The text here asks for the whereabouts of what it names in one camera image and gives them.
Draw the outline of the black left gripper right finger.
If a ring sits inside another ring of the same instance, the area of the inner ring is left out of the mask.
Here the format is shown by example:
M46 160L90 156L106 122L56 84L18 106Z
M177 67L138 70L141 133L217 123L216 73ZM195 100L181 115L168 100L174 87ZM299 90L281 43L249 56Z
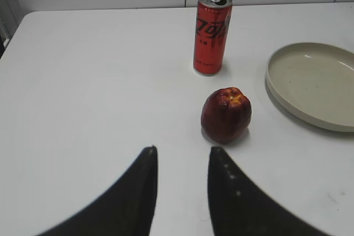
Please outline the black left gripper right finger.
M269 197L222 147L209 154L207 197L214 235L325 235Z

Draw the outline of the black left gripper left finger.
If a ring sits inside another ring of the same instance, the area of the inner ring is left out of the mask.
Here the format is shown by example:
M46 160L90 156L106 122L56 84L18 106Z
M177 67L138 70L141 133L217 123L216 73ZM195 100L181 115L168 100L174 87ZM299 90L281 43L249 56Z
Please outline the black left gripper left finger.
M149 235L158 192L158 152L146 147L90 205L43 235Z

